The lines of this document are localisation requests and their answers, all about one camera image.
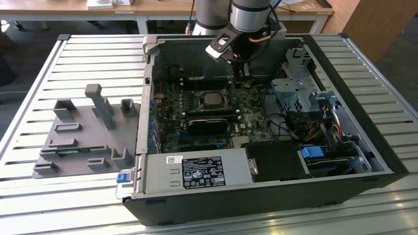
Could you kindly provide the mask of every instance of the warning label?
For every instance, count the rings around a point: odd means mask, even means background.
[[[220,156],[182,159],[182,187],[185,189],[224,186]]]

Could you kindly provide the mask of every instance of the black plastic cover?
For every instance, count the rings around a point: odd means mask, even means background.
[[[244,145],[246,158],[253,159],[257,174],[253,182],[311,178],[304,173],[297,144],[290,141],[250,142]]]

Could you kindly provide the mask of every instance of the metal bracket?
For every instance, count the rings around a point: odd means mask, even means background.
[[[142,40],[142,51],[144,55],[152,54],[157,49],[157,37],[156,36],[145,36]]]

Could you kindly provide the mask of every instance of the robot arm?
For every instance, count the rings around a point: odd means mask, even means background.
[[[264,28],[269,11],[269,0],[232,0],[229,23],[206,47],[214,60],[221,58],[233,64],[249,59],[258,43],[270,38],[262,35],[269,33]]]
[[[270,6],[269,0],[197,0],[193,35],[216,35],[205,51],[216,61],[230,64],[236,78],[245,77],[246,63],[262,54],[278,30],[269,34],[268,18],[273,13],[277,23],[273,9],[280,2]]]

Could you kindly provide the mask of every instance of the wooden desk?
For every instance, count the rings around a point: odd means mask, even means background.
[[[324,33],[343,32],[376,62],[418,12],[418,0],[328,0],[335,14]]]
[[[0,0],[0,15],[117,15],[117,11],[134,14],[138,1],[134,0],[130,6],[86,10],[86,0]]]
[[[112,9],[86,10],[86,0],[0,0],[6,21],[134,21],[137,2]]]
[[[186,0],[140,0],[136,10],[138,28],[146,28],[148,20],[188,20],[192,1]],[[277,8],[280,21],[293,33],[320,33],[328,16],[333,14],[331,8],[323,8],[316,0],[305,0],[300,4],[289,5],[289,10]]]
[[[137,23],[140,34],[148,34],[148,20],[186,20],[190,1],[134,0],[130,6],[114,5],[112,9],[86,10],[86,0],[0,0],[0,18],[6,21],[117,21]],[[320,33],[332,9],[323,8],[316,0],[277,8],[280,21],[289,32]]]

